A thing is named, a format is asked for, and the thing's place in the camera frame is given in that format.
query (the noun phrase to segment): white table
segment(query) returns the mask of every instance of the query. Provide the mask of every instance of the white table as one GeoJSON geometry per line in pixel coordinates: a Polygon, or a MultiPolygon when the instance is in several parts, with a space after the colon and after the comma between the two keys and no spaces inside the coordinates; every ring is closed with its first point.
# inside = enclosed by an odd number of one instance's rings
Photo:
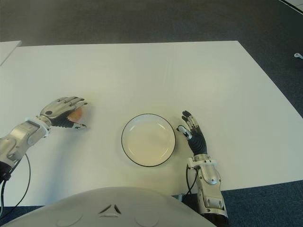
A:
{"type": "MultiPolygon", "coordinates": [[[[21,205],[107,186],[186,192],[191,151],[180,133],[163,165],[138,166],[124,154],[123,127],[143,113],[177,127],[182,111],[190,111],[219,163],[222,190],[303,179],[303,120],[236,41],[18,47],[1,66],[0,136],[73,95],[89,101],[81,120],[89,129],[52,128],[28,151],[32,181],[21,205]]],[[[16,204],[27,179],[23,159],[5,205],[16,204]]]]}
{"type": "Polygon", "coordinates": [[[21,45],[21,41],[0,42],[0,66],[10,56],[16,47],[21,45]]]}

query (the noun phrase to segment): white plate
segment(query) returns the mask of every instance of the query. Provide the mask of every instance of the white plate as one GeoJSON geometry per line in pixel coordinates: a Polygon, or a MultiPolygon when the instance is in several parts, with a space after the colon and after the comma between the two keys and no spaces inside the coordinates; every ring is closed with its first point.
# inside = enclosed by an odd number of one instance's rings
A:
{"type": "Polygon", "coordinates": [[[142,114],[131,119],[122,132],[126,155],[141,166],[157,166],[172,154],[176,137],[171,125],[155,114],[142,114]]]}

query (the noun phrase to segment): black cable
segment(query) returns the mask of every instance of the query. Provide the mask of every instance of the black cable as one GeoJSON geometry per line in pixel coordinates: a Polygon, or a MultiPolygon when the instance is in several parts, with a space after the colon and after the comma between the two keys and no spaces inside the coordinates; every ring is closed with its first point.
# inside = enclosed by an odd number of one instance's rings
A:
{"type": "Polygon", "coordinates": [[[190,194],[192,194],[191,193],[191,190],[192,190],[192,188],[194,187],[194,185],[195,185],[195,183],[196,183],[196,180],[197,180],[197,176],[198,176],[198,170],[195,168],[195,171],[196,171],[196,175],[195,175],[195,180],[194,180],[194,182],[193,182],[193,184],[191,185],[191,187],[189,187],[189,182],[188,182],[188,170],[189,170],[190,168],[188,168],[188,165],[186,166],[186,184],[187,184],[187,188],[188,188],[188,192],[186,193],[186,195],[184,196],[184,199],[187,197],[187,195],[190,193],[190,194]]]}
{"type": "Polygon", "coordinates": [[[187,197],[188,194],[190,194],[191,196],[191,201],[194,204],[195,208],[193,209],[194,211],[198,212],[198,206],[197,203],[195,202],[194,198],[193,198],[193,194],[191,192],[192,188],[194,187],[196,180],[197,180],[197,176],[198,176],[198,170],[196,168],[194,168],[194,170],[196,171],[196,175],[195,175],[195,180],[193,182],[193,184],[191,185],[191,187],[189,187],[189,182],[188,182],[188,170],[190,168],[188,168],[188,165],[186,166],[186,184],[187,184],[187,188],[188,188],[188,192],[186,193],[186,195],[184,196],[184,199],[187,197]]]}
{"type": "MultiPolygon", "coordinates": [[[[20,161],[21,160],[19,160],[16,164],[15,164],[15,166],[11,169],[11,170],[9,170],[9,172],[8,172],[8,175],[10,176],[11,175],[11,173],[17,168],[17,166],[19,165],[19,163],[20,163],[20,161]]],[[[2,188],[1,188],[1,210],[0,210],[0,218],[1,218],[1,216],[2,216],[2,214],[3,214],[3,210],[4,210],[4,199],[3,199],[3,194],[4,194],[4,188],[5,188],[5,184],[6,184],[6,181],[4,181],[3,182],[3,185],[2,185],[2,188]]]]}
{"type": "MultiPolygon", "coordinates": [[[[17,205],[15,207],[13,207],[9,212],[7,212],[5,215],[3,215],[3,217],[0,218],[3,219],[5,218],[8,214],[10,214],[21,202],[22,200],[24,199],[25,195],[27,194],[27,191],[28,191],[28,188],[29,188],[29,183],[30,183],[30,178],[31,178],[31,167],[30,167],[30,162],[29,162],[29,159],[28,159],[28,156],[27,154],[25,154],[25,157],[27,158],[27,162],[28,162],[28,169],[29,169],[29,176],[28,176],[28,183],[27,183],[27,189],[25,190],[25,193],[23,195],[23,197],[20,199],[20,201],[17,203],[17,205]]],[[[14,166],[14,168],[11,170],[11,172],[14,171],[14,169],[17,167],[17,165],[20,163],[20,161],[14,166]]],[[[1,202],[3,204],[3,193],[4,193],[4,186],[5,186],[5,183],[6,181],[3,183],[2,185],[2,189],[1,189],[1,202]]]]}

